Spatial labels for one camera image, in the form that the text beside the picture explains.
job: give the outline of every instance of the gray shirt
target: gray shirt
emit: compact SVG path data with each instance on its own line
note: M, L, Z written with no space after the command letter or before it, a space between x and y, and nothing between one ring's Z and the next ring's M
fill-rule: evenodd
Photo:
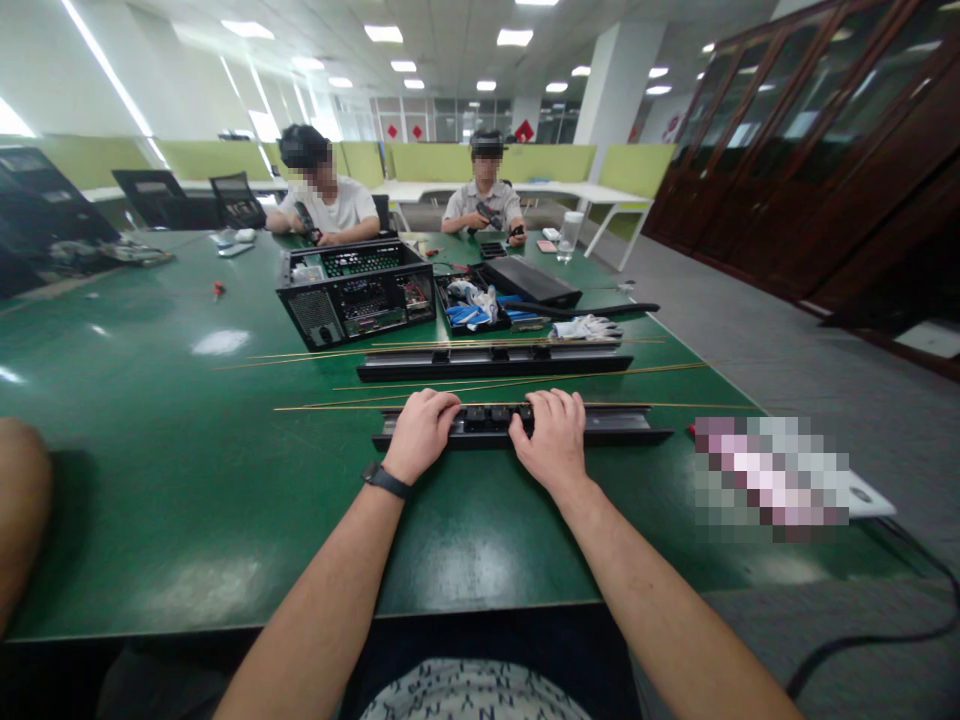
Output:
M520 211L520 196L516 191L505 182L497 181L490 188L490 194L486 198L481 197L477 190L477 181L471 180L462 188L457 190L447 203L447 211L443 214L444 220L454 220L464 215L469 215L477 211L477 203L483 201L491 210L498 213L503 218L503 229L509 230L510 221L514 218L522 217ZM488 225L487 230L493 230L492 225Z

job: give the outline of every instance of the black cap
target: black cap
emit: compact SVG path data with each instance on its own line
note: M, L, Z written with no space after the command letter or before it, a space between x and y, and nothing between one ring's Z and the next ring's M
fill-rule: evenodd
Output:
M291 125L277 144L283 164L291 170L313 170L330 160L330 141L312 125Z

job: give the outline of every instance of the office chair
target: office chair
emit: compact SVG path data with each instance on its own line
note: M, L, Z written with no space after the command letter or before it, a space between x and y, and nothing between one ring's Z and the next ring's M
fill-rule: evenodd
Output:
M210 178L210 184L220 207L223 225L234 230L259 230L266 225L267 214L250 189L246 172Z
M213 198L163 198L159 202L164 225L171 230L220 230L220 205Z
M374 195L373 204L377 206L377 215L380 216L380 232L393 230L393 225L390 222L390 196Z
M161 200L187 196L169 170L114 170L113 177L134 210L150 227L165 227Z

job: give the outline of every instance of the desk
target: desk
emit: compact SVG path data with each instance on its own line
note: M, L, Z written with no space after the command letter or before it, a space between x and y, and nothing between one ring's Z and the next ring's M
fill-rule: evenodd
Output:
M404 229L409 231L410 225L403 215L402 206L404 204L419 203L427 193L454 192L461 187L463 187L463 183L399 182L397 180L389 180L371 192L375 195L390 196L391 204L396 205L395 208L391 209L400 217ZM617 267L619 272L623 272L623 268L630 258L630 253L633 252L633 246L636 244L637 238L640 236L640 231L643 229L643 223L646 221L650 207L653 205L652 198L631 195L630 193L614 190L613 188L604 187L603 185L594 185L593 183L564 183L551 180L545 183L513 183L513 189L526 197L575 197L582 201L585 215L590 214L590 208L595 204L610 205L610 210L607 212L603 223L587 245L587 250L584 253L585 257L590 257L597 242L600 240L600 236L603 235L604 230L607 229L614 215L618 213L643 215L643 218L637 223L637 227L630 237L630 242L627 244L627 250L624 252L623 258Z
M214 372L304 348L274 292L279 244L296 239L260 233L253 250L224 260L206 235L166 233L185 241L174 262L0 315L0 407L40 428L56 467L48 536L14 640L262 625L343 516L360 471L381 457L370 442L382 427L376 411L272 410L407 392L333 392L359 384L357 357ZM478 260L472 240L413 238L443 248L435 261ZM540 253L537 239L523 251L532 262L584 289L610 284L579 253L569 265ZM214 303L218 280L226 293ZM622 302L588 289L581 307ZM653 317L622 326L629 338L667 334ZM350 348L444 336L440 319ZM672 336L624 349L634 367L697 360ZM549 386L463 397L512 401ZM709 368L560 387L593 401L750 404ZM840 529L835 545L699 542L684 431L698 414L731 412L658 408L650 421L678 431L662 445L587 451L591 476L698 591L914 575L871 525ZM404 511L377 615L600 599L559 513L511 453L448 452Z

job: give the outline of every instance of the water bottle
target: water bottle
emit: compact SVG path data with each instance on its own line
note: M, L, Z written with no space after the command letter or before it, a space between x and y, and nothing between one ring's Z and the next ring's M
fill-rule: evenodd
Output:
M557 244L557 262L568 263L580 239L583 227L583 213L569 211L563 214L563 226L560 228L560 242Z

